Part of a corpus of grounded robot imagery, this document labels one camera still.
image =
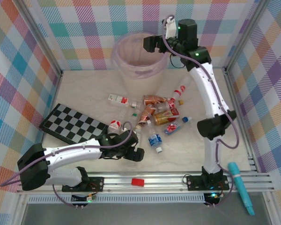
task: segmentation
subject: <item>base mount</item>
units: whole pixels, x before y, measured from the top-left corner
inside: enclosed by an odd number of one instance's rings
[[[223,175],[222,179],[219,180],[217,185],[214,185],[211,188],[207,188],[203,182],[203,178],[201,175],[199,176],[187,176],[186,177],[187,190],[189,191],[222,191],[229,190],[229,183],[227,176]]]

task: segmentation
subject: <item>trash can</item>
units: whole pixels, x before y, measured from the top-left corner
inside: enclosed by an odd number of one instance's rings
[[[163,72],[168,66],[168,53],[147,52],[143,39],[150,33],[129,33],[113,46],[111,64],[121,74],[129,96],[142,99],[154,95],[163,81]]]

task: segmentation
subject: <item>chessboard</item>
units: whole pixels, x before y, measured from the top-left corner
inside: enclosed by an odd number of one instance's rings
[[[65,105],[57,104],[39,126],[68,144],[77,144],[106,134],[107,125]]]

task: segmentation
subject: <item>clear bottle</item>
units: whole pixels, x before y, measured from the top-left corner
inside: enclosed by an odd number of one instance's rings
[[[180,130],[181,128],[183,128],[183,126],[185,126],[186,123],[190,122],[192,120],[192,117],[183,117],[182,121],[174,121],[171,122],[170,124],[164,126],[164,133],[166,135],[171,135],[173,133],[175,133],[176,131]]]
[[[108,133],[109,134],[118,134],[121,131],[122,123],[124,122],[125,116],[127,114],[128,106],[125,105],[124,107],[121,107],[118,114],[114,117],[114,119],[111,121],[110,125],[108,126]]]
[[[183,105],[183,101],[179,100],[178,105]],[[176,108],[175,107],[175,101],[172,99],[172,100],[169,100],[169,101],[166,101],[166,102],[159,103],[159,104],[156,105],[156,108],[158,109],[159,113],[163,112],[163,111],[166,111],[166,110],[169,110],[169,109],[172,109],[172,108]]]
[[[138,109],[135,109],[133,114],[131,116],[129,116],[129,118],[127,119],[127,121],[131,122],[133,130],[135,130],[135,126],[138,122],[140,115],[141,115],[141,111]],[[126,130],[130,130],[130,125],[127,123],[123,127],[123,131],[126,131]]]
[[[183,79],[180,81],[177,88],[174,90],[171,99],[176,100],[177,98],[179,98],[190,83],[191,83],[191,77],[189,75],[185,75],[185,77],[183,77]]]
[[[131,108],[134,109],[140,109],[142,102],[138,102],[135,100],[132,100],[130,98],[120,96],[120,95],[114,95],[110,94],[108,97],[108,100],[110,104],[115,105],[115,106],[124,106],[124,105],[129,105]]]
[[[149,143],[152,148],[156,150],[157,153],[161,153],[163,151],[161,145],[163,141],[161,140],[160,135],[156,132],[154,124],[148,120],[148,128],[149,128]]]

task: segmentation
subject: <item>colorful plaid fabric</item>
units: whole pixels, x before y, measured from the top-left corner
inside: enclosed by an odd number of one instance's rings
[[[262,172],[281,205],[281,0],[272,0],[232,69],[232,80]]]
[[[245,21],[244,21],[242,27],[241,27],[241,29],[240,29],[239,32],[238,32],[238,35],[237,35],[237,37],[235,38],[234,43],[233,43],[233,45],[232,45],[230,51],[229,51],[228,57],[227,57],[226,60],[225,60],[224,67],[226,67],[227,64],[229,63],[229,61],[230,61],[230,59],[231,59],[231,56],[233,55],[236,46],[238,45],[239,41],[241,40],[241,38],[242,38],[242,36],[243,36],[243,34],[244,34],[244,31],[247,29],[247,26],[248,26],[248,24],[249,24],[249,21],[251,20],[253,14],[255,13],[255,10],[256,10],[257,5],[258,5],[259,2],[260,2],[260,0],[254,0],[254,3],[252,4],[251,9],[250,9],[250,11],[249,11],[249,13],[248,13],[248,15],[247,15],[247,17],[246,17],[246,19],[245,19]]]
[[[196,20],[201,46],[223,66],[251,0],[26,0],[63,69],[111,69],[113,44],[131,31],[161,34],[161,20]],[[176,66],[181,66],[174,57]]]
[[[12,0],[0,0],[0,183],[39,142],[58,76]],[[7,224],[17,184],[0,188],[0,225]]]

